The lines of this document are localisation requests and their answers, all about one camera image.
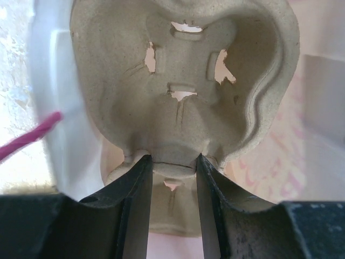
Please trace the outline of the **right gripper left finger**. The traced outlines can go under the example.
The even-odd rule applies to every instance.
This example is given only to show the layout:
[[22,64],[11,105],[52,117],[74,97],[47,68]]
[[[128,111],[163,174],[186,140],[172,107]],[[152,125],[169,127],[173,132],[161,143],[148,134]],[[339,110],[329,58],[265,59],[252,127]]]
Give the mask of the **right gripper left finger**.
[[144,155],[103,189],[1,196],[1,258],[145,258],[153,160]]

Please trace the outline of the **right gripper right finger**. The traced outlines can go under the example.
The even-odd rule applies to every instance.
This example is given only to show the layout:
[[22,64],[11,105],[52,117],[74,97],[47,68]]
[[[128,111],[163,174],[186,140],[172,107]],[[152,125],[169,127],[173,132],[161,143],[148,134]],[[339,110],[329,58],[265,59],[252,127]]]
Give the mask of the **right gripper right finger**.
[[344,258],[344,203],[263,200],[200,155],[197,196],[205,258]]

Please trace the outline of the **single cardboard cup carrier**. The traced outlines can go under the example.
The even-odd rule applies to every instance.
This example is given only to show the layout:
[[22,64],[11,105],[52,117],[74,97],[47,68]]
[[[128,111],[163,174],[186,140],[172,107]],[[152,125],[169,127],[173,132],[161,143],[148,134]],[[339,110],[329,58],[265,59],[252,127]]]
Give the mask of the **single cardboard cup carrier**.
[[150,230],[199,237],[196,160],[219,171],[266,135],[296,70],[288,1],[75,1],[88,112],[122,149],[109,184],[153,158]]

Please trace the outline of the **brown paper bag pink handles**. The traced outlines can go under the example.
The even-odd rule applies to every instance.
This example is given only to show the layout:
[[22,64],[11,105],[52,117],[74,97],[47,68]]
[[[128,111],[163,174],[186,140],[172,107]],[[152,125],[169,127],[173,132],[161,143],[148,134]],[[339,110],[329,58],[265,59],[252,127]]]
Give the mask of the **brown paper bag pink handles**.
[[[70,29],[74,2],[34,1],[29,78],[40,123],[1,148],[5,159],[45,138],[53,182],[21,183],[1,196],[62,193],[80,201],[107,186],[107,170],[124,161],[122,149],[100,133],[86,106]],[[300,53],[271,126],[256,147],[222,171],[206,159],[273,204],[344,203],[344,1],[288,3],[298,21]],[[149,218],[145,258],[205,258],[202,231],[199,237],[155,233]]]

